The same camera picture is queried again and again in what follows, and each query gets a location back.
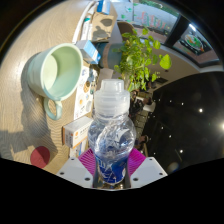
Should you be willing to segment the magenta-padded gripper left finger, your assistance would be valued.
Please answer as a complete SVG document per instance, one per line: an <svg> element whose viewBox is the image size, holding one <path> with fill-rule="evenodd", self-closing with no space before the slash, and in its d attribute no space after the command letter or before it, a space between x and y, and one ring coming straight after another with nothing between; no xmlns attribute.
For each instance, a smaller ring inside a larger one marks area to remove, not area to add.
<svg viewBox="0 0 224 224"><path fill-rule="evenodd" d="M96 173L96 161L91 149L78 158L71 157L58 171L57 176L84 188L92 188Z"/></svg>

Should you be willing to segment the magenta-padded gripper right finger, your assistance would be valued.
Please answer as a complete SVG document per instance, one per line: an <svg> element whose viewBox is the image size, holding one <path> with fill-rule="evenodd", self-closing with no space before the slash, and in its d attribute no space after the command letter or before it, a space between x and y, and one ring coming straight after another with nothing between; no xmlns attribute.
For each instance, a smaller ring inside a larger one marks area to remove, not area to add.
<svg viewBox="0 0 224 224"><path fill-rule="evenodd" d="M166 175L154 157L145 157L137 149L130 152L127 161L127 188L140 188Z"/></svg>

